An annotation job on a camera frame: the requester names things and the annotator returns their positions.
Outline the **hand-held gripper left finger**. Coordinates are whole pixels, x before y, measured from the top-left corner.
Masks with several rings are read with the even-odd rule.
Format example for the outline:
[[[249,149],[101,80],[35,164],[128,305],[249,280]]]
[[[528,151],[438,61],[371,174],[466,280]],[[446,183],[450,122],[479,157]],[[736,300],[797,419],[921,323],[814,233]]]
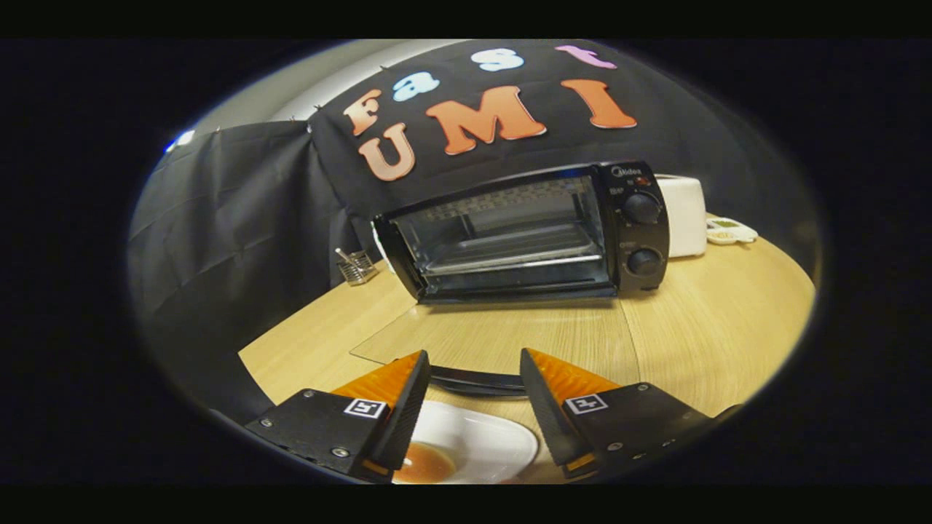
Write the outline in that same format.
[[[305,389],[246,429],[328,474],[389,483],[405,461],[430,383],[417,351],[324,392]]]

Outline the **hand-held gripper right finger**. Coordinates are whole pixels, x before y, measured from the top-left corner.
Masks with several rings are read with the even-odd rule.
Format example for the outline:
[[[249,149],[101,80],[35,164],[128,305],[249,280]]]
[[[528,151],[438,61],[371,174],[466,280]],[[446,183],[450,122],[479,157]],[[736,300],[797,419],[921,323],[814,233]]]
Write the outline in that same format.
[[[620,385],[536,349],[520,377],[553,463],[566,480],[609,480],[638,471],[718,425],[656,385]]]

